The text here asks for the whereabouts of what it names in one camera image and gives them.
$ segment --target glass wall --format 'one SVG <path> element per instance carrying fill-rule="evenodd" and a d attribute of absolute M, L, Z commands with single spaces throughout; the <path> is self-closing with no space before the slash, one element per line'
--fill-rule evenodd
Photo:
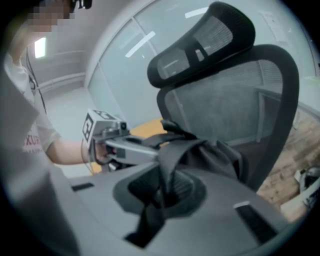
<path fill-rule="evenodd" d="M 99 65 L 93 72 L 88 90 L 97 109 L 109 112 L 126 121 Z"/>
<path fill-rule="evenodd" d="M 158 89 L 150 85 L 147 77 L 148 64 L 155 54 L 145 38 L 131 20 L 115 36 L 100 60 L 109 89 L 133 128 L 161 117 Z"/>

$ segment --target wooden floor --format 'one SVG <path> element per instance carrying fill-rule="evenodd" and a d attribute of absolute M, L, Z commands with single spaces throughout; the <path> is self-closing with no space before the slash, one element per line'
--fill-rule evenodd
<path fill-rule="evenodd" d="M 281 155 L 269 176 L 258 190 L 258 195 L 277 209 L 299 194 L 299 184 L 294 175 L 297 170 L 320 165 L 320 124 L 308 116 L 302 116 L 297 130 L 292 128 Z M 285 216 L 294 221 L 306 213 L 286 212 Z"/>

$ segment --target gray surface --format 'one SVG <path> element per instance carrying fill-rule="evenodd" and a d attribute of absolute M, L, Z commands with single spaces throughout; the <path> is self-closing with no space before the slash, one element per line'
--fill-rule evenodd
<path fill-rule="evenodd" d="M 148 251 L 171 256 L 229 256 L 257 248 L 257 242 L 233 209 L 234 204 L 244 201 L 250 201 L 277 231 L 288 225 L 280 212 L 237 181 L 200 170 L 188 172 L 201 177 L 209 197 L 191 218 L 167 220 L 148 245 Z"/>
<path fill-rule="evenodd" d="M 280 101 L 282 89 L 278 88 L 276 84 L 274 86 L 270 87 L 261 87 L 258 86 L 257 91 L 267 97 L 270 97 L 274 100 Z M 308 114 L 310 117 L 312 117 L 314 120 L 320 122 L 320 111 L 312 108 L 311 106 L 299 101 L 298 102 L 298 110 L 301 110 Z"/>
<path fill-rule="evenodd" d="M 258 93 L 259 102 L 259 118 L 256 132 L 256 141 L 259 143 L 262 137 L 270 136 L 272 133 L 272 129 L 277 117 L 276 114 L 278 113 L 279 103 L 281 101 L 282 84 L 270 83 L 268 84 L 268 86 L 257 86 L 256 90 Z"/>
<path fill-rule="evenodd" d="M 44 91 L 42 93 L 44 102 L 54 100 L 57 97 L 63 97 L 65 94 L 71 93 L 73 90 L 83 87 L 82 82 L 69 83 L 67 86 L 54 88 L 53 90 Z"/>
<path fill-rule="evenodd" d="M 144 140 L 144 138 L 142 137 L 132 135 L 106 140 L 105 144 L 107 146 L 113 147 L 115 149 L 125 150 L 125 157 L 119 158 L 116 154 L 109 154 L 112 159 L 116 160 L 119 163 L 130 165 L 141 165 L 156 161 L 156 158 L 158 156 L 157 150 L 147 146 L 129 142 L 126 140 L 127 138 L 134 138 L 142 141 Z"/>
<path fill-rule="evenodd" d="M 37 238 L 57 255 L 146 255 L 97 219 L 59 168 L 46 166 L 27 153 L 8 150 L 6 153 L 7 172 L 1 172 L 1 181 L 10 202 Z M 13 185 L 22 179 L 27 186 L 17 194 Z M 104 196 L 99 192 L 91 199 Z"/>
<path fill-rule="evenodd" d="M 134 173 L 135 170 L 137 171 L 137 169 L 138 168 L 133 167 L 131 172 Z M 108 180 L 110 183 L 112 183 L 117 179 L 110 179 L 107 177 L 108 175 L 109 174 L 105 176 L 105 181 Z M 61 171 L 54 169 L 51 172 L 51 180 L 56 192 L 57 200 L 59 201 L 65 218 L 69 222 L 76 237 L 80 252 L 79 254 L 84 256 L 146 255 L 145 251 L 125 242 L 121 237 L 118 236 L 119 232 L 115 232 L 111 229 L 112 224 L 115 223 L 119 224 L 117 227 L 119 228 L 119 231 L 121 231 L 123 219 L 121 219 L 121 221 L 117 221 L 119 220 L 120 216 L 106 215 L 111 209 L 115 210 L 115 212 L 119 214 L 121 213 L 121 210 L 117 209 L 119 206 L 111 202 L 112 196 L 109 197 L 109 200 L 106 199 L 106 201 L 104 201 L 105 203 L 110 204 L 103 204 L 104 202 L 100 201 L 101 199 L 106 198 L 106 195 L 112 195 L 111 184 L 109 184 L 109 182 L 103 182 L 102 180 L 100 181 L 100 177 L 100 175 L 97 175 L 88 178 L 77 179 L 79 182 L 96 180 L 101 185 L 100 189 L 95 190 L 93 194 L 87 194 L 86 197 L 82 196 L 80 193 L 75 193 L 72 191 L 70 182 L 68 182 Z M 82 194 L 84 194 L 85 191 L 89 192 L 90 188 L 83 190 Z M 132 216 L 131 220 L 133 221 L 136 219 L 136 216 Z"/>
<path fill-rule="evenodd" d="M 32 59 L 34 56 L 33 50 L 29 50 L 29 55 L 32 56 L 30 57 Z M 56 78 L 85 72 L 83 59 L 83 51 L 72 49 L 72 52 L 38 58 L 31 63 L 31 66 L 40 85 Z"/>
<path fill-rule="evenodd" d="M 123 212 L 113 199 L 113 187 L 117 181 L 138 171 L 136 166 L 70 182 L 73 185 L 85 182 L 94 184 L 92 188 L 77 192 L 79 199 L 100 226 L 124 237 L 135 230 L 138 217 Z M 281 231 L 287 226 L 287 221 L 275 208 L 237 181 L 200 170 L 191 170 L 190 173 L 197 174 L 207 185 L 208 197 L 191 217 L 167 220 L 147 246 L 148 252 L 170 256 L 205 256 L 213 253 L 226 256 L 258 247 L 257 241 L 233 209 L 234 204 L 244 201 L 250 201 L 252 207 L 276 230 Z"/>

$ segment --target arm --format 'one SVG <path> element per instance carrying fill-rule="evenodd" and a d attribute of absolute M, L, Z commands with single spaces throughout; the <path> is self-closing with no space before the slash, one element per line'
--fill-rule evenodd
<path fill-rule="evenodd" d="M 48 119 L 39 93 L 34 96 L 39 112 L 36 123 L 42 148 L 54 164 L 77 165 L 89 162 L 88 149 L 82 142 L 71 142 L 61 138 Z M 107 150 L 100 144 L 95 146 L 96 158 L 102 160 Z"/>
<path fill-rule="evenodd" d="M 89 161 L 88 150 L 81 142 L 71 142 L 56 139 L 48 147 L 46 155 L 50 160 L 59 165 L 77 165 Z"/>

